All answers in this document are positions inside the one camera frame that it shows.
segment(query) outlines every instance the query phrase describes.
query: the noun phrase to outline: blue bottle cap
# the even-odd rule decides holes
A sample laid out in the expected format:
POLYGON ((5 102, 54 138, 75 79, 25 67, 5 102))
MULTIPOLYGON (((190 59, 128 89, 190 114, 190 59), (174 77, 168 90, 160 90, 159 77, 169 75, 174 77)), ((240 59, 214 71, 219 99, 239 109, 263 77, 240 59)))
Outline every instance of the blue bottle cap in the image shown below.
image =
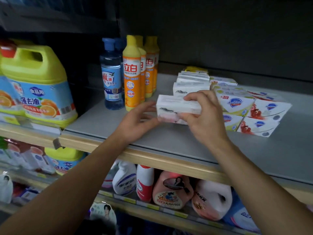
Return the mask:
POLYGON ((124 49, 126 47, 122 38, 114 38, 114 40, 116 49, 124 49))
POLYGON ((102 41, 104 42, 104 49, 107 51, 114 51, 114 39, 110 38, 102 38, 102 41))

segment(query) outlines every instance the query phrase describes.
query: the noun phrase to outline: orange fruit graphic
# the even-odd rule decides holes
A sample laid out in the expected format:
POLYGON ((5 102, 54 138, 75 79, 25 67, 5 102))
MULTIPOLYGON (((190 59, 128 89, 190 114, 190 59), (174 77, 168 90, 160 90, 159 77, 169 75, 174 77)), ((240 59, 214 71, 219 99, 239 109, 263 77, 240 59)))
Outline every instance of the orange fruit graphic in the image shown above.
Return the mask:
POLYGON ((5 96, 6 98, 10 99, 10 101, 12 100, 11 96, 7 94, 4 90, 0 90, 0 95, 5 96))
POLYGON ((36 147, 30 147, 30 150, 32 153, 34 154, 38 154, 38 155, 43 155, 43 151, 41 151, 39 148, 36 148, 36 147))
POLYGON ((57 110, 52 106, 43 105, 40 107, 40 109, 43 110, 42 114, 46 116, 51 116, 54 118, 57 115, 57 110))
POLYGON ((43 100, 41 100, 41 105, 43 105, 43 106, 51 106, 55 110, 58 110, 57 104, 54 103, 52 100, 43 99, 43 100))
POLYGON ((9 98, 0 95, 0 105, 10 108, 12 106, 12 102, 9 98))
POLYGON ((7 145, 7 148, 12 150, 12 151, 18 152, 18 153, 20 152, 19 148, 17 146, 15 146, 14 144, 11 144, 11 143, 9 143, 7 145))

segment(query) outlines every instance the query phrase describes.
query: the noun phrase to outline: jug handle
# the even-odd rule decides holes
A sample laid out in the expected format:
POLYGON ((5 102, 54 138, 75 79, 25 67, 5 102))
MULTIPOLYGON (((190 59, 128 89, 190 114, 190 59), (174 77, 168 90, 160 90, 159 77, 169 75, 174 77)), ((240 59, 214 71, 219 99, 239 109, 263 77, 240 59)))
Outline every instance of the jug handle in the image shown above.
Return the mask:
POLYGON ((22 57, 23 51, 40 53, 42 56, 42 62, 46 62, 48 61, 47 53, 53 50, 49 46, 44 46, 44 45, 19 45, 16 50, 14 58, 23 59, 22 57))

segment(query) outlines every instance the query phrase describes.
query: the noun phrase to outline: blue bottle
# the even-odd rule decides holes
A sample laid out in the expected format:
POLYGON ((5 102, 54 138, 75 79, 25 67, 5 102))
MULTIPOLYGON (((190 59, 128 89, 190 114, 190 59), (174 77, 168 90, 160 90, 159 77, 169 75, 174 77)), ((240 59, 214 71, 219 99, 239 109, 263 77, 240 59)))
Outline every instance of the blue bottle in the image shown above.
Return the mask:
POLYGON ((121 67, 121 79, 122 79, 122 98, 125 101, 124 93, 124 64, 123 64, 123 51, 126 47, 125 42, 122 38, 115 38, 115 52, 120 55, 120 67, 121 67))
POLYGON ((240 227, 253 232, 260 232, 260 229, 253 222, 247 209, 241 202, 235 190, 232 191, 233 203, 223 220, 231 226, 240 227))
POLYGON ((105 106, 109 110, 124 107, 120 56, 114 52, 114 39, 103 38, 105 52, 100 55, 102 79, 104 84, 105 106))

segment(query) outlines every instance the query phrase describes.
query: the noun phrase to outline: white detergent bottle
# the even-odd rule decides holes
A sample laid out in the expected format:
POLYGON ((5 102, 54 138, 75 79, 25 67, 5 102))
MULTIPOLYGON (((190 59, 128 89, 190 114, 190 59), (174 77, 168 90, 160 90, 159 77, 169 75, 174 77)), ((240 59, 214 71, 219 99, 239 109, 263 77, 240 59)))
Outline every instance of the white detergent bottle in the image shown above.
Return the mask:
POLYGON ((112 188, 113 187, 113 178, 115 177, 115 174, 118 171, 118 163, 119 163, 119 159, 116 159, 115 162, 113 163, 109 173, 106 175, 104 182, 102 183, 102 187, 104 188, 112 188))
POLYGON ((150 202, 154 182, 154 168, 143 165, 137 166, 137 195, 140 200, 150 202))
POLYGON ((192 198, 193 209, 210 220, 220 220, 233 202, 230 186, 213 181, 200 180, 192 198))
POLYGON ((112 184, 118 195, 127 195, 136 188, 136 166, 133 163, 120 161, 119 170, 115 174, 112 184))

